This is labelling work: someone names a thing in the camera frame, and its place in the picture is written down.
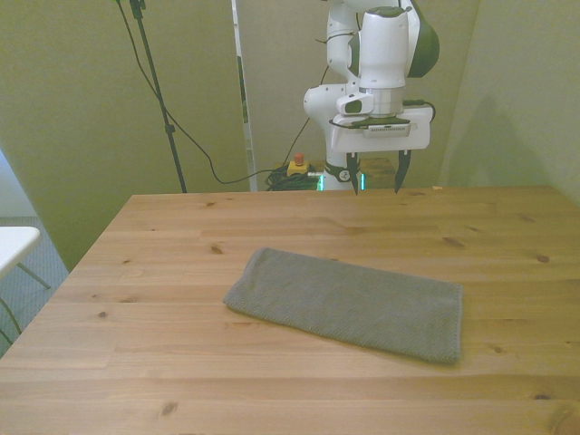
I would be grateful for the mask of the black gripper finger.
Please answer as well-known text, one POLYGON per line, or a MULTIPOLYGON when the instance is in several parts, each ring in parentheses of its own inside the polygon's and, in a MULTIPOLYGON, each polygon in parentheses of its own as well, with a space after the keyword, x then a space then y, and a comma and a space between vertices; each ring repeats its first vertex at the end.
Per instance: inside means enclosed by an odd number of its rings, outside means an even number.
POLYGON ((353 191, 355 194, 358 194, 359 192, 358 174, 360 172, 360 161, 357 153, 352 152, 346 154, 346 168, 350 176, 350 181, 353 185, 353 191))
POLYGON ((403 181, 405 180, 410 164, 411 164, 411 151, 400 150, 398 154, 398 168, 395 173, 394 179, 394 191, 396 193, 398 193, 402 187, 403 181))

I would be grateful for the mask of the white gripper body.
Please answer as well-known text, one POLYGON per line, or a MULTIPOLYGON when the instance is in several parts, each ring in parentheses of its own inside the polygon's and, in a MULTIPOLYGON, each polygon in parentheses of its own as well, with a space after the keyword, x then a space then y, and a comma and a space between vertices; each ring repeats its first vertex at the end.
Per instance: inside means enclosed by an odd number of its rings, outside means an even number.
POLYGON ((336 115, 330 146, 335 152, 423 150, 430 143, 431 107, 411 107, 388 117, 336 115))

